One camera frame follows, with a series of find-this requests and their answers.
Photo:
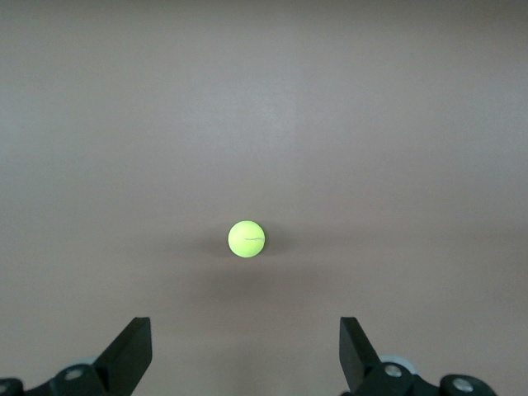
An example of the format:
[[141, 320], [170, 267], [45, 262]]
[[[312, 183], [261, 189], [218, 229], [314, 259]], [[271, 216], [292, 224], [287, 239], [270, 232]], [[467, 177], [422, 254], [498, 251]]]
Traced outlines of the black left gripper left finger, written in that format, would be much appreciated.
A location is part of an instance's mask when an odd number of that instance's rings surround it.
[[1, 394], [131, 395], [152, 359], [150, 318], [134, 318], [92, 363], [71, 365], [33, 389], [17, 378], [2, 378]]

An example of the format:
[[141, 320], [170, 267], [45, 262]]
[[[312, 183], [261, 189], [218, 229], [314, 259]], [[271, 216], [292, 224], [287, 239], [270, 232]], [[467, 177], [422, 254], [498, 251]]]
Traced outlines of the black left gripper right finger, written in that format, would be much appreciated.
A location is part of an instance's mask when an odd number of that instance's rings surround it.
[[405, 365], [382, 361], [357, 318], [340, 318], [339, 361], [349, 390], [346, 395], [494, 395], [484, 381], [451, 374], [438, 385], [426, 382]]

